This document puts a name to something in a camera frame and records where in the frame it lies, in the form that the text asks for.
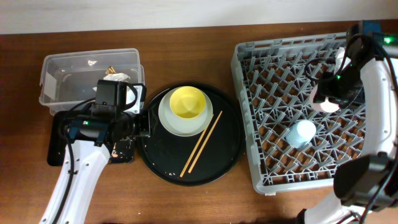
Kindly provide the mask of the yellow bowl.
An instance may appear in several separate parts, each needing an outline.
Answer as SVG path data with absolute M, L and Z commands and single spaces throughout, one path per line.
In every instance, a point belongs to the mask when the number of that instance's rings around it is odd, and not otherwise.
M 171 111 L 183 119 L 193 119 L 205 110 L 204 93 L 193 86 L 178 87 L 170 97 Z

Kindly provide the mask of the pink cup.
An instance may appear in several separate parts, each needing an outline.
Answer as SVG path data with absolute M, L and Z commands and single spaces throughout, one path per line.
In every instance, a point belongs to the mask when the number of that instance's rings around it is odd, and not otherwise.
M 316 85 L 310 93 L 310 106 L 312 107 L 313 110 L 324 113 L 334 113 L 340 109 L 338 104 L 328 101 L 328 97 L 325 98 L 325 101 L 323 103 L 316 103 L 315 93 L 317 92 L 317 90 L 318 90 L 318 85 Z

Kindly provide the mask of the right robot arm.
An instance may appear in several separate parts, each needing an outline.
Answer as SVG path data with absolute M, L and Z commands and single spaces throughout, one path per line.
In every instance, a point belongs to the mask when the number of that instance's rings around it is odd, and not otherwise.
M 340 109 L 362 103 L 366 134 L 361 155 L 338 166 L 333 192 L 303 209 L 296 223 L 364 223 L 371 212 L 397 207 L 397 36 L 373 21 L 360 21 L 346 32 L 337 71 L 318 78 L 312 104 L 329 101 Z

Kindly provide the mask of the food scraps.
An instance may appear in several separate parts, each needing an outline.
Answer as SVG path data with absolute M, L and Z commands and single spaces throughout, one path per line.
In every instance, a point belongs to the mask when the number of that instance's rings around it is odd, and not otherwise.
M 112 156 L 113 158 L 119 157 L 118 154 L 117 154 L 117 152 L 116 152 L 115 150 L 112 151 L 111 156 Z

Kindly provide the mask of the blue cup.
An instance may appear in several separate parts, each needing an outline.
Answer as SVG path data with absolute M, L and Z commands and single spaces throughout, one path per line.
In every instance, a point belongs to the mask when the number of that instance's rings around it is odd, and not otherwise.
M 315 134 L 315 125 L 309 120 L 302 120 L 289 128 L 285 139 L 292 147 L 300 148 L 308 143 Z

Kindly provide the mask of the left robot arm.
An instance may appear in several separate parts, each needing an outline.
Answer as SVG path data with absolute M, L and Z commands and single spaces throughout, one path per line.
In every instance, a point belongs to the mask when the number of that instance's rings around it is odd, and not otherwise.
M 86 122 L 84 133 L 72 126 L 77 115 L 77 111 L 59 111 L 54 115 L 47 162 L 62 166 L 62 170 L 41 223 L 83 223 L 96 183 L 111 162 L 113 147 L 126 144 L 121 150 L 130 153 L 126 159 L 129 162 L 134 158 L 132 139 L 149 135 L 147 111 L 126 113 L 126 120 L 132 121 L 130 130 L 117 141 L 104 139 L 100 143 L 96 142 L 96 134 L 89 133 L 100 129 L 94 122 Z

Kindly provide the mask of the white paper waste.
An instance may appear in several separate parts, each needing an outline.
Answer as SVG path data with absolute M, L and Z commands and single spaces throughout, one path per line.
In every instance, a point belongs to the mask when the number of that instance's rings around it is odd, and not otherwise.
M 130 77 L 125 73 L 117 73 L 112 66 L 109 66 L 105 71 L 106 76 L 103 78 L 107 81 L 127 82 Z

